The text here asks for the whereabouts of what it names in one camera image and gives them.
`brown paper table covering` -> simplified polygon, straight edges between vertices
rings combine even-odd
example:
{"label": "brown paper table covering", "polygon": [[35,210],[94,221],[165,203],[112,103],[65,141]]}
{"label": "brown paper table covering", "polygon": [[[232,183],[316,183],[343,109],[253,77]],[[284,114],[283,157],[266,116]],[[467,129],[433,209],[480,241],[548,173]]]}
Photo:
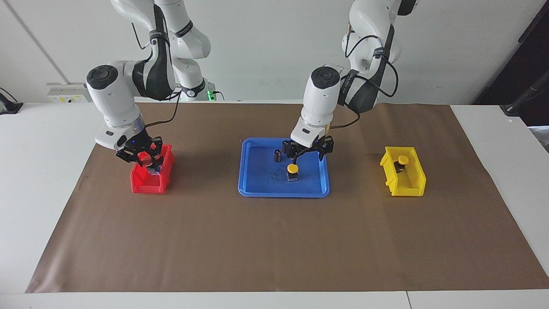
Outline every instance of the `brown paper table covering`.
{"label": "brown paper table covering", "polygon": [[[173,104],[140,107],[152,122]],[[241,196],[242,141],[288,137],[300,108],[182,104],[149,129],[173,144],[166,195],[132,194],[132,165],[96,145],[27,292],[549,288],[449,106],[379,104],[333,130],[326,198]],[[385,146],[416,148],[423,197],[390,196]]]}

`yellow button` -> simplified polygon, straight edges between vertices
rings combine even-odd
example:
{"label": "yellow button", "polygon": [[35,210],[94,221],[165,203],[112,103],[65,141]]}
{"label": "yellow button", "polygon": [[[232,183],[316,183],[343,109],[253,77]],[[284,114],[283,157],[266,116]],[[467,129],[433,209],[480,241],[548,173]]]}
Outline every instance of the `yellow button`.
{"label": "yellow button", "polygon": [[299,167],[295,164],[289,164],[287,170],[290,174],[297,174],[299,171]]}
{"label": "yellow button", "polygon": [[410,159],[406,156],[399,156],[399,164],[407,165],[410,162]]}

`table surface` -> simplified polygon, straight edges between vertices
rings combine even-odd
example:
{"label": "table surface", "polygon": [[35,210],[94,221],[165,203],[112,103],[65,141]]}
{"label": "table surface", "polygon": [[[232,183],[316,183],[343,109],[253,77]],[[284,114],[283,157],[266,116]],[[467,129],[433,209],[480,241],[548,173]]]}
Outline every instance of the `table surface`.
{"label": "table surface", "polygon": [[[549,273],[549,154],[497,106],[452,106],[532,250]],[[549,290],[360,293],[23,294],[94,146],[91,103],[26,104],[0,116],[0,308],[546,308]]]}

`white robotic arm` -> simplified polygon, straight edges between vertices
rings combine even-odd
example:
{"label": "white robotic arm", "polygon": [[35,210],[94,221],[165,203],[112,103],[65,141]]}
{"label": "white robotic arm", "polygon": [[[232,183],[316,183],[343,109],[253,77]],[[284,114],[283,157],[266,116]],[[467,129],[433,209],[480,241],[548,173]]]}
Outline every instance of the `white robotic arm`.
{"label": "white robotic arm", "polygon": [[175,89],[175,71],[184,100],[208,100],[208,90],[215,86],[202,77],[194,59],[207,57],[211,44],[194,27],[183,0],[111,2],[126,19],[149,29],[151,54],[142,61],[113,61],[88,73],[87,88],[105,120],[96,142],[127,162],[142,164],[138,153],[146,152],[152,159],[150,170],[158,172],[162,139],[148,135],[134,96],[167,99]]}
{"label": "white robotic arm", "polygon": [[[316,144],[326,140],[338,104],[347,106],[357,115],[373,108],[387,63],[395,61],[400,55],[400,49],[393,45],[393,23],[397,15],[410,14],[418,2],[354,0],[349,13],[348,31],[342,42],[351,69],[341,75],[342,68],[325,65],[309,77],[301,117],[291,134],[291,139],[300,148],[318,148]],[[328,76],[331,76],[330,87],[320,87],[315,82]]]}

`yellow bin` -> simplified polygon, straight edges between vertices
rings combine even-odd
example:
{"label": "yellow bin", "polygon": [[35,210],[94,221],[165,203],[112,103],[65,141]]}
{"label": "yellow bin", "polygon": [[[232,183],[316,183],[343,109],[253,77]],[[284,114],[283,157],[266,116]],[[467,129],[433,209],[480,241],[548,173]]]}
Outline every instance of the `yellow bin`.
{"label": "yellow bin", "polygon": [[[395,162],[400,162],[400,167],[404,165],[399,173]],[[385,147],[380,165],[392,196],[423,196],[427,179],[414,147]]]}

